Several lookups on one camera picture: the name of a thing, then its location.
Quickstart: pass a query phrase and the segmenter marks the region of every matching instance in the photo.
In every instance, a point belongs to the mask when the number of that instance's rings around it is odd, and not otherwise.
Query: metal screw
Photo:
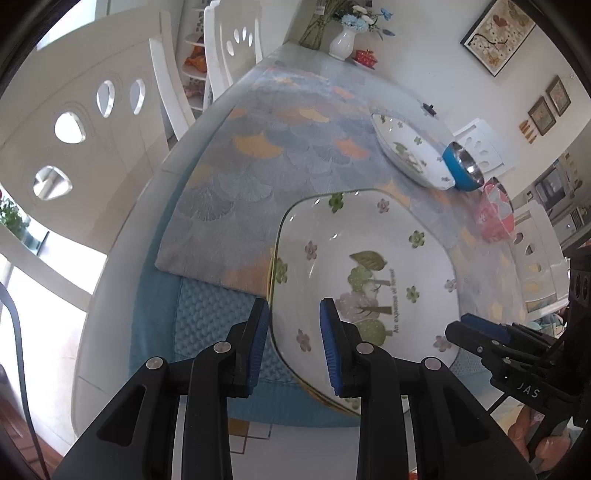
[[[357,351],[362,355],[369,355],[374,351],[374,346],[371,343],[361,342],[357,345]]]
[[[146,367],[149,370],[157,370],[163,365],[163,360],[159,356],[153,356],[146,362]]]
[[[218,342],[213,346],[213,351],[216,353],[226,353],[230,351],[232,344],[228,342]]]
[[[425,360],[425,367],[429,370],[439,370],[441,368],[441,362],[437,358],[429,357]]]

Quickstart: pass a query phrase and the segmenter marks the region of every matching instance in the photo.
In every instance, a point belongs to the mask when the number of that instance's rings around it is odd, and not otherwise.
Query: pink bowl
[[[474,220],[482,237],[489,243],[510,240],[513,237],[513,207],[504,189],[491,181],[485,184]]]

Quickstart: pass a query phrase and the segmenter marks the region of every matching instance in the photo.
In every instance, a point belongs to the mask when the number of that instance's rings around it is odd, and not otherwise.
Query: wooden floor
[[[33,468],[33,470],[35,470],[39,477],[43,478],[41,463],[35,452],[33,439],[29,434],[27,422],[19,415],[12,404],[2,397],[0,397],[0,423],[4,426],[8,435],[27,463]],[[41,446],[47,469],[49,470],[50,475],[53,475],[53,472],[61,462],[62,457],[40,438],[39,445]]]

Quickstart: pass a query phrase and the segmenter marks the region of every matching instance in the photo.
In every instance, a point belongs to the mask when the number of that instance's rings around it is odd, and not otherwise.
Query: table runner
[[[481,240],[472,219],[480,194],[424,189],[393,167],[378,144],[372,111],[412,123],[441,151],[444,145],[391,105],[371,99],[362,83],[268,69],[203,153],[167,226],[156,266],[264,296],[285,211],[317,194],[377,188],[409,208],[448,250],[462,313],[523,320],[508,245]]]

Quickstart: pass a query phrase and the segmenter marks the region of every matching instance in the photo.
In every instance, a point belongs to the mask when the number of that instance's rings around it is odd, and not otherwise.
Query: picture frame
[[[554,77],[550,85],[548,85],[546,93],[548,94],[548,98],[552,101],[554,108],[556,108],[558,116],[562,116],[571,104],[571,101],[569,94],[567,93],[566,88],[564,88],[564,84],[558,75]]]
[[[543,96],[539,98],[528,113],[542,137],[556,124],[556,117],[552,114],[552,110],[550,110],[550,106]]]
[[[460,43],[496,77],[534,28],[511,0],[493,0]]]

